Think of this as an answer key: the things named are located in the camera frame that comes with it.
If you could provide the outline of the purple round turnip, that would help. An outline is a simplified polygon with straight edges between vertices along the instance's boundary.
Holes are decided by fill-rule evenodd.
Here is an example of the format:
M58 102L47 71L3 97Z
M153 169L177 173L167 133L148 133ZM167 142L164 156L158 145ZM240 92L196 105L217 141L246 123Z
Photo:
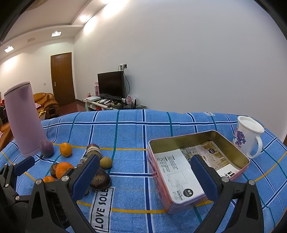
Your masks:
M43 140L39 145L41 155L44 157L51 157L54 154L54 148L51 141Z

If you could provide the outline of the large orange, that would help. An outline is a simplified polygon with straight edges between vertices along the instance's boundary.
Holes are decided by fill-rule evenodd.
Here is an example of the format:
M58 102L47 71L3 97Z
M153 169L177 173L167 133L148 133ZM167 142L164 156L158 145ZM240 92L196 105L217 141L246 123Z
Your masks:
M55 169L55 175L57 179L61 179L69 169L74 169L74 166L68 162L59 163Z

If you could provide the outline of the small orange tangerine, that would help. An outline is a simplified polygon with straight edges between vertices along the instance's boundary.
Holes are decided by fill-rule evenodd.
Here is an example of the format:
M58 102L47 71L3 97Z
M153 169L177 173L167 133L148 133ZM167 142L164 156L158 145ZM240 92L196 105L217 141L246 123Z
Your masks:
M70 157L72 155L72 146L69 143L62 143L59 150L63 157Z

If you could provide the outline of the dark mangosteen shell half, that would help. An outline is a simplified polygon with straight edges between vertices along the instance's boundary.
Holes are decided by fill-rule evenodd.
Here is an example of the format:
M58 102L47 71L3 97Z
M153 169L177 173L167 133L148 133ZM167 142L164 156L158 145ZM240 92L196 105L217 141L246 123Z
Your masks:
M90 183L90 188L101 191L111 186L111 178L103 169L99 168Z

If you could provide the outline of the small yellow-green fruit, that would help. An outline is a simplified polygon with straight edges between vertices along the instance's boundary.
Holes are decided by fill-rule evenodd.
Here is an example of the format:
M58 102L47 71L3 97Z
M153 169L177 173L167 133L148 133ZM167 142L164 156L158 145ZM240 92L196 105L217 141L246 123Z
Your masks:
M103 157L100 160L100 167L102 169L110 169L112 167L113 160L110 157Z

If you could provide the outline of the purple cut yam piece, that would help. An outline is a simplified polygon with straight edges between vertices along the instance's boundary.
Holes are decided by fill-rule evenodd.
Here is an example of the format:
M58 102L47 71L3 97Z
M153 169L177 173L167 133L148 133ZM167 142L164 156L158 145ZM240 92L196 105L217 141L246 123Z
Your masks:
M79 163L77 164L77 167L81 167L83 163L91 156L91 155L96 155L98 156L99 160L103 158L100 147L97 144L89 144L86 147L86 152L83 155L83 157L80 159Z

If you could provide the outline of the purple electric kettle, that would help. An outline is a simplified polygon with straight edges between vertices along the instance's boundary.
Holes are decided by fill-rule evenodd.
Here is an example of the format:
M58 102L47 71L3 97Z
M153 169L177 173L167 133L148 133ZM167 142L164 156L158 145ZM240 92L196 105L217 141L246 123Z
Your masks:
M19 83L4 93L12 134L23 156L34 156L46 133L39 119L30 82Z

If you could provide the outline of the blue plaid tablecloth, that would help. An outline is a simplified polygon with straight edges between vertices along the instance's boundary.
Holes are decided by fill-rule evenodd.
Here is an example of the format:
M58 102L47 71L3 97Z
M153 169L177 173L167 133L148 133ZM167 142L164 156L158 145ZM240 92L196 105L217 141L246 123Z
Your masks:
M168 113L154 110L117 110L72 113L41 122L47 139L54 143L51 158L36 154L35 165L17 178L15 191L31 193L36 179L50 175L54 161L76 166L90 143L113 159L115 197L110 214L111 232L188 232L200 224L212 203L176 214L164 214L147 162L151 139L217 130L230 141L237 115L219 113ZM286 146L265 129L263 151L251 161L240 182L256 181L264 216L264 232L271 232L286 213ZM69 143L72 156L60 155L59 145Z

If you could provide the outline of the white floral mug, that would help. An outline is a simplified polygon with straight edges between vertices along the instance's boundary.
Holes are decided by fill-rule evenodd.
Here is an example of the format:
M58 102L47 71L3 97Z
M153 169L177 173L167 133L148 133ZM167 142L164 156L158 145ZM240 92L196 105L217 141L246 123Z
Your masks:
M264 127L251 117L238 116L232 143L249 159L254 159L263 148L261 135L264 131Z

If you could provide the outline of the pink metal tin box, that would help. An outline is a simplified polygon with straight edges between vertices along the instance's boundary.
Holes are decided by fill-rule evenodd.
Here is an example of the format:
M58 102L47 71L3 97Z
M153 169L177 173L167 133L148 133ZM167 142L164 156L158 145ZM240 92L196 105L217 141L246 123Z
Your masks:
M166 213L219 197L214 176L237 180L249 158L217 131L150 140L148 161Z

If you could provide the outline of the white tv stand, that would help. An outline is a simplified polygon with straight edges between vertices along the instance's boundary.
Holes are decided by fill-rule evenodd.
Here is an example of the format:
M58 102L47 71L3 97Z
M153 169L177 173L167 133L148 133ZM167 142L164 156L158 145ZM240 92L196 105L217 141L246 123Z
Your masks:
M97 96L91 96L83 99L86 111L105 111L105 110L143 110L146 106L137 104L134 100L128 104L126 100L102 99Z

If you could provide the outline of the brown wooden door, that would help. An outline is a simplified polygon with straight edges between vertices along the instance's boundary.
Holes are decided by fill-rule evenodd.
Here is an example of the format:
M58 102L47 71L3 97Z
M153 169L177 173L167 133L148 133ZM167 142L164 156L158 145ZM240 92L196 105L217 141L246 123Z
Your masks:
M72 53L51 56L53 95L60 107L75 102L72 78Z

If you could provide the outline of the black flat television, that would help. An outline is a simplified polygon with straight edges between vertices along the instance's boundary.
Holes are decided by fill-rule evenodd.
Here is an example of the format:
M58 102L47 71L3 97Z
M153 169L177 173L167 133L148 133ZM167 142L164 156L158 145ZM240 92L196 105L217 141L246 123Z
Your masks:
M97 78L100 96L125 97L124 73L122 71L98 73Z

